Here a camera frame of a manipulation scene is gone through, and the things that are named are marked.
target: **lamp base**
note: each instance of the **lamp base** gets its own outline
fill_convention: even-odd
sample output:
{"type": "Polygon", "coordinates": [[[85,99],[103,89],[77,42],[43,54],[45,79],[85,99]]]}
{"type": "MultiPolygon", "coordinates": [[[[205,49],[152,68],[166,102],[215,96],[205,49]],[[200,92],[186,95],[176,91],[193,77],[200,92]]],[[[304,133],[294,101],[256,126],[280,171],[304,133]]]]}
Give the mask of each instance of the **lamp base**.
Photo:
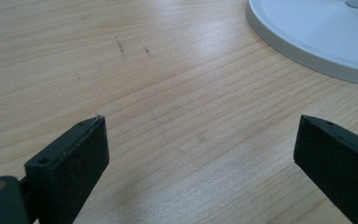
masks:
{"type": "Polygon", "coordinates": [[[358,83],[358,8],[343,0],[248,0],[246,17],[288,58],[358,83]]]}

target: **black clamp jaw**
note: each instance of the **black clamp jaw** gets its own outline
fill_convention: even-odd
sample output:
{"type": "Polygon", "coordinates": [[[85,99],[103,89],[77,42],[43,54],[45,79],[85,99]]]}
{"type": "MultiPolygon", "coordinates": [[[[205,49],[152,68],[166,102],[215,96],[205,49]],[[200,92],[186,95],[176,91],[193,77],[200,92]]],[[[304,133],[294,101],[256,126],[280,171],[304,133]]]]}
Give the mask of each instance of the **black clamp jaw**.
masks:
{"type": "Polygon", "coordinates": [[[108,163],[104,117],[79,122],[25,163],[21,181],[0,176],[0,224],[73,223],[108,163]]]}
{"type": "Polygon", "coordinates": [[[296,164],[353,223],[358,223],[358,135],[323,119],[302,116],[296,164]]]}

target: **textured black surface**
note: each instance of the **textured black surface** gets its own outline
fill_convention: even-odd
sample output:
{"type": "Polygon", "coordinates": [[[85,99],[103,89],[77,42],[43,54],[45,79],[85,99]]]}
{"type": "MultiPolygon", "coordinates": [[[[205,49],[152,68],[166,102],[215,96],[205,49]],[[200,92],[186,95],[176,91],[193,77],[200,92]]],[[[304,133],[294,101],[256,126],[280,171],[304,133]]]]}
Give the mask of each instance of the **textured black surface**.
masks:
{"type": "Polygon", "coordinates": [[[29,223],[16,177],[0,176],[0,224],[29,223]]]}
{"type": "Polygon", "coordinates": [[[358,223],[358,135],[302,116],[295,161],[351,222],[358,223]]]}
{"type": "Polygon", "coordinates": [[[27,161],[40,223],[73,223],[108,162],[102,116],[78,123],[27,161]]]}

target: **black plastic part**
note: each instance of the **black plastic part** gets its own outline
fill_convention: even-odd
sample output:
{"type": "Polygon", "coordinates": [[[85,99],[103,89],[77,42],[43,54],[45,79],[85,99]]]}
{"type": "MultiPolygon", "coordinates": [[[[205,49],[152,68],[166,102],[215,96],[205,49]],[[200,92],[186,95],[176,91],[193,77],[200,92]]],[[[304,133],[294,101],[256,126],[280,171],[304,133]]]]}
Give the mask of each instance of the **black plastic part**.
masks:
{"type": "Polygon", "coordinates": [[[102,116],[84,120],[25,163],[40,223],[74,222],[109,163],[104,124],[102,116]]]}
{"type": "Polygon", "coordinates": [[[358,135],[302,116],[295,161],[351,222],[358,223],[358,135]]]}
{"type": "Polygon", "coordinates": [[[35,200],[34,192],[32,191],[27,177],[24,177],[20,181],[20,189],[22,199],[24,200],[25,210],[27,211],[27,217],[30,223],[34,223],[38,214],[38,203],[35,200]]]}
{"type": "Polygon", "coordinates": [[[29,223],[16,177],[0,176],[0,224],[29,223]]]}

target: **table surface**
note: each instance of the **table surface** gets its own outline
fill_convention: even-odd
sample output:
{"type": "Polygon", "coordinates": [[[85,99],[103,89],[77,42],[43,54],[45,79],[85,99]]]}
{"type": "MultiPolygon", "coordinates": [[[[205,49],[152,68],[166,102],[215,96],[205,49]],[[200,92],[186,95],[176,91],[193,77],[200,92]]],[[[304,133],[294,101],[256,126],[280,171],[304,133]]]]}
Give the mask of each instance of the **table surface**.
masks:
{"type": "Polygon", "coordinates": [[[293,150],[302,114],[358,134],[358,85],[269,47],[245,5],[0,0],[0,175],[101,114],[110,164],[75,223],[350,223],[293,150]]]}

